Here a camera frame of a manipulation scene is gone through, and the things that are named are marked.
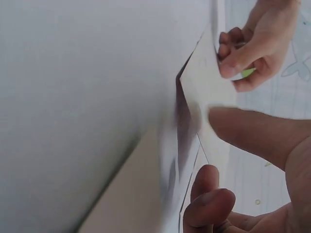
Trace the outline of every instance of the fingernail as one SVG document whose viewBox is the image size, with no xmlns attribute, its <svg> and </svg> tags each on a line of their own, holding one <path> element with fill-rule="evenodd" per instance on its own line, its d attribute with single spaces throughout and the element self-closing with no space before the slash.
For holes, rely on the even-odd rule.
<svg viewBox="0 0 311 233">
<path fill-rule="evenodd" d="M 221 65 L 220 74 L 223 78 L 231 78 L 237 74 L 236 69 L 228 64 Z"/>
<path fill-rule="evenodd" d="M 201 201 L 202 201 L 202 204 L 203 205 L 208 205 L 210 204 L 214 198 L 217 197 L 217 195 L 219 195 L 220 191 L 222 191 L 223 189 L 216 189 L 216 190 L 213 190 L 209 193 L 205 193 L 201 196 Z"/>
</svg>

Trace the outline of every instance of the green object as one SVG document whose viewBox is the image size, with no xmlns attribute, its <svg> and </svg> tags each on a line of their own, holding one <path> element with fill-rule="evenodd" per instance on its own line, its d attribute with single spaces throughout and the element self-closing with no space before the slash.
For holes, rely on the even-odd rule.
<svg viewBox="0 0 311 233">
<path fill-rule="evenodd" d="M 243 78 L 246 78 L 246 77 L 250 76 L 254 72 L 254 70 L 255 70 L 255 68 L 247 69 L 247 70 L 242 71 Z"/>
</svg>

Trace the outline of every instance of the hand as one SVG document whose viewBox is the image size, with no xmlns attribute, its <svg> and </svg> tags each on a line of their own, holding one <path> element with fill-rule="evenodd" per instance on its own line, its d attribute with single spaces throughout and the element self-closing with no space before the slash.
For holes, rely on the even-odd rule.
<svg viewBox="0 0 311 233">
<path fill-rule="evenodd" d="M 220 73 L 231 78 L 256 68 L 247 78 L 233 81 L 238 92 L 251 91 L 280 70 L 293 37 L 298 0 L 258 0 L 244 28 L 221 33 Z M 237 49 L 237 44 L 246 43 Z"/>
<path fill-rule="evenodd" d="M 222 140 L 285 171 L 291 202 L 256 217 L 230 212 L 234 194 L 217 189 L 217 169 L 204 166 L 192 187 L 191 204 L 184 214 L 184 233 L 311 232 L 311 120 L 213 108 L 209 121 Z"/>
</svg>

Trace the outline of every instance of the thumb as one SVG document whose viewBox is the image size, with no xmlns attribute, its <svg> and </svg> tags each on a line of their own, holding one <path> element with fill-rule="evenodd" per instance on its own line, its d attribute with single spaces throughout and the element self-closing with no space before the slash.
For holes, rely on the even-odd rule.
<svg viewBox="0 0 311 233">
<path fill-rule="evenodd" d="M 234 194 L 227 189 L 215 189 L 196 198 L 185 210 L 184 225 L 191 228 L 221 224 L 235 203 Z"/>
<path fill-rule="evenodd" d="M 256 60 L 270 54 L 272 43 L 268 39 L 254 36 L 238 50 L 233 50 L 220 64 L 219 70 L 223 78 L 232 78 L 251 66 Z"/>
</svg>

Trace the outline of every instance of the white paper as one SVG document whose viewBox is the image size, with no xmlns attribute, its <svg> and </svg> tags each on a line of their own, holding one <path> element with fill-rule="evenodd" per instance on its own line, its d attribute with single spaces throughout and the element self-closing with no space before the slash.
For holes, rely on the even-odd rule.
<svg viewBox="0 0 311 233">
<path fill-rule="evenodd" d="M 235 106 L 236 91 L 230 81 L 220 76 L 210 24 L 180 80 L 207 160 L 218 168 L 220 185 L 224 185 L 229 144 L 220 140 L 209 125 L 207 110 L 212 105 Z"/>
</svg>

